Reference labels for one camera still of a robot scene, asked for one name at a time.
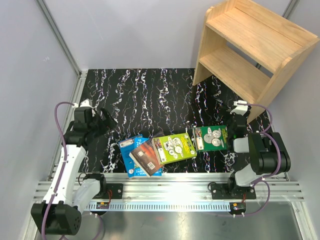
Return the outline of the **blue book back cover up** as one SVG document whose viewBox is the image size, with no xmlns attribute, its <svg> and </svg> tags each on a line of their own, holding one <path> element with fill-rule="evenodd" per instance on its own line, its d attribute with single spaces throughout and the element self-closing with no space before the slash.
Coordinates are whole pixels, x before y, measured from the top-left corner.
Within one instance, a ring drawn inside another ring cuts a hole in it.
<svg viewBox="0 0 320 240">
<path fill-rule="evenodd" d="M 134 166 L 135 166 L 134 161 L 130 157 L 130 152 L 135 147 L 135 139 L 142 138 L 142 137 L 143 136 L 140 134 L 140 135 L 122 140 L 118 143 L 119 149 L 122 155 L 122 159 L 125 165 L 125 169 L 129 178 L 132 178 L 134 176 Z"/>
</svg>

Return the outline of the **lime green treehouse book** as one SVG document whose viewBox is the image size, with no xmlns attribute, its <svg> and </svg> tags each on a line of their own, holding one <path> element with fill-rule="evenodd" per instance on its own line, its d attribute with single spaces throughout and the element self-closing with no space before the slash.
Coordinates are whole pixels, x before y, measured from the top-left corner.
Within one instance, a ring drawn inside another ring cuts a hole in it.
<svg viewBox="0 0 320 240">
<path fill-rule="evenodd" d="M 154 137 L 151 142 L 160 165 L 188 160 L 197 156 L 197 151 L 187 133 Z"/>
</svg>

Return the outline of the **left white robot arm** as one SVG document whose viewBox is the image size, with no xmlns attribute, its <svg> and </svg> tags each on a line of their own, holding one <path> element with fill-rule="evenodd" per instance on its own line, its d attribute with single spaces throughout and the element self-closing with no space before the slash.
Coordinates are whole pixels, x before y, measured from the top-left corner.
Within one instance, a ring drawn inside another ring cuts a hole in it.
<svg viewBox="0 0 320 240">
<path fill-rule="evenodd" d="M 30 211 L 43 239 L 48 235 L 76 235 L 82 223 L 82 214 L 90 201 L 112 196 L 102 173 L 88 173 L 78 190 L 74 191 L 76 176 L 89 144 L 117 125 L 106 109 L 101 108 L 100 111 L 98 113 L 90 105 L 76 107 L 74 120 L 62 134 L 56 174 L 43 200 L 34 203 Z"/>
</svg>

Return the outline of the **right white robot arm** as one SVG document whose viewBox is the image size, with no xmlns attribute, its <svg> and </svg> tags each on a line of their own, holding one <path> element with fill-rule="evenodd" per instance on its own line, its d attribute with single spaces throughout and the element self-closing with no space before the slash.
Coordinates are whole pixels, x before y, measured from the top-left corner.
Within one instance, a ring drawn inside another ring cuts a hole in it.
<svg viewBox="0 0 320 240">
<path fill-rule="evenodd" d="M 227 183 L 221 187 L 222 194 L 232 199 L 242 199 L 255 193 L 255 186 L 274 175 L 288 172 L 291 160 L 278 132 L 249 133 L 247 105 L 238 105 L 230 111 L 227 121 L 227 143 L 230 151 L 248 153 L 250 163 L 243 169 L 233 172 Z"/>
</svg>

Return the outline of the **dark green coin book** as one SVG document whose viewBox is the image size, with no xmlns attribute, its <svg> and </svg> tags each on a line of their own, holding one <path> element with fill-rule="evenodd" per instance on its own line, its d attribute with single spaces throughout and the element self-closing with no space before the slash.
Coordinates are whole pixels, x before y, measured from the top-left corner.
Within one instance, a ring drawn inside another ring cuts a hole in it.
<svg viewBox="0 0 320 240">
<path fill-rule="evenodd" d="M 202 126 L 192 129 L 197 152 L 212 152 L 228 149 L 226 125 Z"/>
</svg>

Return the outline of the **wooden two-tier shelf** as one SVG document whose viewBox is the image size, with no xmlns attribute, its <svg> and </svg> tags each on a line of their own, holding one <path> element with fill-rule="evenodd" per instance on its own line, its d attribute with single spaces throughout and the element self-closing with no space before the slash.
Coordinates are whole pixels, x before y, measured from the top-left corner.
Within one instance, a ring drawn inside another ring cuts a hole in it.
<svg viewBox="0 0 320 240">
<path fill-rule="evenodd" d="M 204 15 L 193 84 L 217 77 L 263 113 L 319 37 L 251 0 L 225 0 Z"/>
</svg>

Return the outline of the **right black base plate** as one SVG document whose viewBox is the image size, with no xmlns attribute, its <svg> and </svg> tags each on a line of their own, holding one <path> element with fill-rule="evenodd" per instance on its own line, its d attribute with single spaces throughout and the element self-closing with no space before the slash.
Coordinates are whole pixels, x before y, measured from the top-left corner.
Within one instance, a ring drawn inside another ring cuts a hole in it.
<svg viewBox="0 0 320 240">
<path fill-rule="evenodd" d="M 213 200 L 255 200 L 255 189 L 248 186 L 229 187 L 227 183 L 210 182 L 207 186 Z"/>
</svg>

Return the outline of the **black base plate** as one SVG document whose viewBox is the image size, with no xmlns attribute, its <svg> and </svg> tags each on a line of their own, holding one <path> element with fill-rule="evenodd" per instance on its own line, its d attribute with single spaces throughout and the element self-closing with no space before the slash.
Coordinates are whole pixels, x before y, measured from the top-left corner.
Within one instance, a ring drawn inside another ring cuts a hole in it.
<svg viewBox="0 0 320 240">
<path fill-rule="evenodd" d="M 255 189 L 248 186 L 229 187 L 227 183 L 210 182 L 207 186 L 213 200 L 255 200 Z"/>
<path fill-rule="evenodd" d="M 122 183 L 107 183 L 106 194 L 104 197 L 106 199 L 111 197 L 112 200 L 120 200 L 123 198 L 123 188 L 124 185 Z"/>
</svg>

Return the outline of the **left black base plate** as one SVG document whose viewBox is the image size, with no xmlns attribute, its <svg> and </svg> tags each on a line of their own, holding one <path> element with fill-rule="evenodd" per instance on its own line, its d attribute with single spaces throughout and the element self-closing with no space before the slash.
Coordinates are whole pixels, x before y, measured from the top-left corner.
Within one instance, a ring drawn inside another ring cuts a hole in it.
<svg viewBox="0 0 320 240">
<path fill-rule="evenodd" d="M 111 197 L 112 200 L 120 200 L 123 198 L 123 188 L 124 185 L 122 183 L 107 183 L 106 194 L 104 197 L 106 199 Z"/>
</svg>

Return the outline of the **aluminium mounting rail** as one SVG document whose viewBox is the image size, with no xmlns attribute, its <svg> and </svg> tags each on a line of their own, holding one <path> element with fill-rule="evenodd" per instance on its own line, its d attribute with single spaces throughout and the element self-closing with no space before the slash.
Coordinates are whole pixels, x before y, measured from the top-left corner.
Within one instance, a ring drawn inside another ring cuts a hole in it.
<svg viewBox="0 0 320 240">
<path fill-rule="evenodd" d="M 227 212 L 230 203 L 244 202 L 259 207 L 263 203 L 304 202 L 298 182 L 285 174 L 258 183 L 255 199 L 246 197 L 213 199 L 218 190 L 209 183 L 225 183 L 229 173 L 165 173 L 160 177 L 128 178 L 125 173 L 106 173 L 110 184 L 120 184 L 113 190 L 111 200 L 94 199 L 87 211 L 94 212 Z"/>
</svg>

